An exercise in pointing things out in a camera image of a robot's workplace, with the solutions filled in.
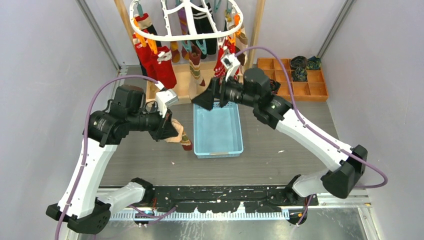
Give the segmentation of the striped beige sock front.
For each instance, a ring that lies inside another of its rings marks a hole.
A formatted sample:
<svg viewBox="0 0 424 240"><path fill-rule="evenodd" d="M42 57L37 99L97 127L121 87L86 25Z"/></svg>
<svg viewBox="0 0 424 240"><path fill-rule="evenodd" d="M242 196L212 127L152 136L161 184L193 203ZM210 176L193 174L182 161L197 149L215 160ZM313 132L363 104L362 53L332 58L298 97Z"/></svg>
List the striped beige sock front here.
<svg viewBox="0 0 424 240"><path fill-rule="evenodd" d="M171 123L177 131L177 136L166 138L165 142L179 143L185 151L191 151L194 145L185 132L184 126L175 118L172 119Z"/></svg>

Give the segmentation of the striped beige sock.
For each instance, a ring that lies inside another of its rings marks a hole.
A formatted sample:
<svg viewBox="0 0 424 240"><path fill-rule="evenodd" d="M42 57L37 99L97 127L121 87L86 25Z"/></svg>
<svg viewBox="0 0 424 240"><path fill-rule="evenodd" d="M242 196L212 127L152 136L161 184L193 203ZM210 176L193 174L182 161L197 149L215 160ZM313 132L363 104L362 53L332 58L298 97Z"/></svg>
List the striped beige sock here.
<svg viewBox="0 0 424 240"><path fill-rule="evenodd" d="M165 142L179 143L185 151L191 151L194 145L185 132L184 126L175 118L172 119L171 123L177 131L177 136L166 138Z"/></svg>
<svg viewBox="0 0 424 240"><path fill-rule="evenodd" d="M202 76L200 61L202 52L201 50L194 44L191 44L191 52L188 54L189 56L189 70L190 70L190 82L188 86L188 95L192 100L197 97L199 94L203 93L206 89L205 79Z"/></svg>

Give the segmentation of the red santa sock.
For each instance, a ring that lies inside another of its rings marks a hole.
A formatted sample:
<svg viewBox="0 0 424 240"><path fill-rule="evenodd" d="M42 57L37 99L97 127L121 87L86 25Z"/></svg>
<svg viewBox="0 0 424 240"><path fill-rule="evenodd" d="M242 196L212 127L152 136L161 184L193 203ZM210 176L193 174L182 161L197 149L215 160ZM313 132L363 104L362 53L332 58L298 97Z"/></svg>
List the red santa sock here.
<svg viewBox="0 0 424 240"><path fill-rule="evenodd" d="M172 66L172 53L167 46L157 48L157 54L151 55L155 77L165 88L173 89L177 84L176 75Z"/></svg>
<svg viewBox="0 0 424 240"><path fill-rule="evenodd" d="M136 37L135 34L132 35L132 41L133 41L135 52L139 59L139 63L140 63L143 75L155 79L156 71L151 61L152 51L150 49L150 46L146 42L145 43L140 42L140 40Z"/></svg>

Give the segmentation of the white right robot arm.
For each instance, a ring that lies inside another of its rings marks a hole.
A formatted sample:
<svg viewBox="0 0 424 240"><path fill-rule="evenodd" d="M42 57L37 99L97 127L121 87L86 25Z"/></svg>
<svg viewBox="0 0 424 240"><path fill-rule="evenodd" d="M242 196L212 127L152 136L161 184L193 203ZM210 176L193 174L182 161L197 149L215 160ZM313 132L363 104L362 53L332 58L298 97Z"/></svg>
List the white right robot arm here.
<svg viewBox="0 0 424 240"><path fill-rule="evenodd" d="M221 107L228 102L251 107L259 122L296 140L323 162L325 170L299 174L289 182L284 192L291 205L299 205L312 194L330 193L345 199L365 172L368 151L363 146L351 147L337 142L334 147L329 143L336 142L334 137L321 129L312 131L314 124L296 114L292 103L272 93L270 79L260 68L246 70L242 83L233 77L228 80L213 77L205 91L192 102L209 111L215 102Z"/></svg>

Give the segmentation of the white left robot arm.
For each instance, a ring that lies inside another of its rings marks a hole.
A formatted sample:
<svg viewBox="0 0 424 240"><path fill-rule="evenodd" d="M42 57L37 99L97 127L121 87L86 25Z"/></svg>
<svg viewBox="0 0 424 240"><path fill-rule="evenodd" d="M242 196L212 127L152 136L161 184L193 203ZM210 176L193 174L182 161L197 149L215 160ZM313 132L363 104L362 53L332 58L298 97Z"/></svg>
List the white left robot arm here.
<svg viewBox="0 0 424 240"><path fill-rule="evenodd" d="M154 141L178 136L170 110L177 101L173 90L161 87L152 110L146 110L144 90L122 85L106 109L90 111L71 181L61 200L47 207L47 216L76 233L96 235L122 209L135 203L148 207L154 199L153 185L139 177L105 196L97 196L97 191L111 157L130 132L148 132Z"/></svg>

